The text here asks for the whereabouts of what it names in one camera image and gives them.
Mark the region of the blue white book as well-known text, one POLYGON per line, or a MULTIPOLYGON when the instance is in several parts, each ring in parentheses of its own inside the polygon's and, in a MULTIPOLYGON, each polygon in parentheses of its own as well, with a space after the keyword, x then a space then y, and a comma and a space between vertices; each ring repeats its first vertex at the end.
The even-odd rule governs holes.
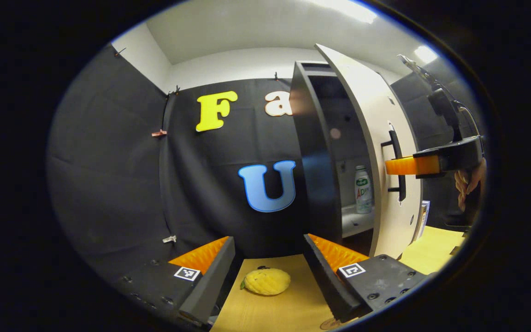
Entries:
POLYGON ((422 233, 424 232, 426 222, 428 220, 429 210, 430 210, 431 202, 430 201, 422 201, 421 202, 421 208, 419 213, 419 222, 418 227, 415 235, 415 240, 419 240, 419 238, 422 236, 422 233))

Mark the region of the dark grey cabinet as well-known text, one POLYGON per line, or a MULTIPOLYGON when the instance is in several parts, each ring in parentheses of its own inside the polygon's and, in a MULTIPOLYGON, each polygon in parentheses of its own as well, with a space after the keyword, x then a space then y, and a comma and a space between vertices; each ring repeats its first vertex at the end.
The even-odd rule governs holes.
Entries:
POLYGON ((371 160, 360 118, 338 75, 322 61, 297 61, 289 105, 301 149, 312 234, 369 255, 373 212, 356 211, 355 172, 371 160))

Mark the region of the small ceiling light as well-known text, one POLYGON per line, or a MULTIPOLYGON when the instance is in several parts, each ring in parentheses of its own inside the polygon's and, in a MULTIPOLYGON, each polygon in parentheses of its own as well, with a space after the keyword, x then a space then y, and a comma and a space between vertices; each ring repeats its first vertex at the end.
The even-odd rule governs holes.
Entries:
POLYGON ((413 54, 421 61, 423 64, 429 64, 432 61, 438 59, 440 56, 436 51, 434 51, 431 47, 427 45, 421 45, 418 46, 414 51, 413 54))

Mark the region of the black backdrop cloth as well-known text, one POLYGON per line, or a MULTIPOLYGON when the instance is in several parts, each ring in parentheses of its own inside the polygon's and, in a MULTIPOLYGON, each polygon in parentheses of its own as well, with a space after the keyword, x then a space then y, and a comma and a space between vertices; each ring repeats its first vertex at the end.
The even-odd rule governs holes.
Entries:
POLYGON ((53 210, 82 259, 112 283, 225 236, 239 260, 303 254, 297 61, 279 81, 213 80, 215 66, 194 67, 204 84, 168 96, 115 53, 103 47, 69 85, 46 151, 53 210))

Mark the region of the beige cabinet door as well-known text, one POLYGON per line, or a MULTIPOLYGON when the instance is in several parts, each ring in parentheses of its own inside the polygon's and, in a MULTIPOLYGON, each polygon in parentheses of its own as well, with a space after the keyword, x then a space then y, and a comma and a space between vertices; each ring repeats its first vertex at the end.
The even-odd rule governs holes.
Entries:
POLYGON ((398 97, 381 74, 322 44, 315 48, 345 88, 366 142, 374 187, 374 227, 370 255, 398 258, 412 243, 422 201, 415 176, 389 175, 388 160, 417 151, 413 131, 398 97))

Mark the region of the white bottle with green label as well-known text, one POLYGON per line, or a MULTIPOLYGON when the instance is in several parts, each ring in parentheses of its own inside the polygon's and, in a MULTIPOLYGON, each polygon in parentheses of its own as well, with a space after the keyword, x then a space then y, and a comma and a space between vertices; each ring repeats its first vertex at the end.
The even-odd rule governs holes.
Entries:
POLYGON ((358 214, 370 213, 373 203, 372 185, 364 165, 358 165, 355 168, 354 192, 356 212, 358 214))

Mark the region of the long ceiling light panel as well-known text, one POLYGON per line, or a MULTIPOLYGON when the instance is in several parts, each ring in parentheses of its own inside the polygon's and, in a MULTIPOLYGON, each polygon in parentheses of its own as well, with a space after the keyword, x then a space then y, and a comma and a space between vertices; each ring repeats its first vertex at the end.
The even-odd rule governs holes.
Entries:
POLYGON ((346 15, 363 23, 372 24, 378 14, 356 0, 309 0, 310 2, 346 15))

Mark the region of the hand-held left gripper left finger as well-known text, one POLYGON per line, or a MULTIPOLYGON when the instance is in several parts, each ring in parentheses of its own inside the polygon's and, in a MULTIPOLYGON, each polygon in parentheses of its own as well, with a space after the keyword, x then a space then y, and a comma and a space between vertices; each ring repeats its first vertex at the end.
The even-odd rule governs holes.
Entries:
POLYGON ((177 258, 147 262, 113 285, 173 324, 208 326, 235 255, 234 237, 225 236, 177 258))

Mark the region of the yellow toy fruit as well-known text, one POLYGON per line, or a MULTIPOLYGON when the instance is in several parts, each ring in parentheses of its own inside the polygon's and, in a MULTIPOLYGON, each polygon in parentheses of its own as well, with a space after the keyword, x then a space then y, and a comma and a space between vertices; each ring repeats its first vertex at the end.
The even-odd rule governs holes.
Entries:
POLYGON ((278 296, 285 292, 290 284, 291 276, 286 271, 264 267, 247 273, 239 288, 259 296, 278 296))

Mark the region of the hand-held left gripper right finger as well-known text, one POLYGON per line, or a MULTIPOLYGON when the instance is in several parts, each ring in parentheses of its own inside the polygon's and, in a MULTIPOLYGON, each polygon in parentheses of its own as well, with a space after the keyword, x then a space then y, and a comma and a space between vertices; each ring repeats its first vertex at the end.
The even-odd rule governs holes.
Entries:
POLYGON ((384 309, 429 278, 388 255, 369 258, 316 235, 303 237, 304 258, 341 323, 384 309))

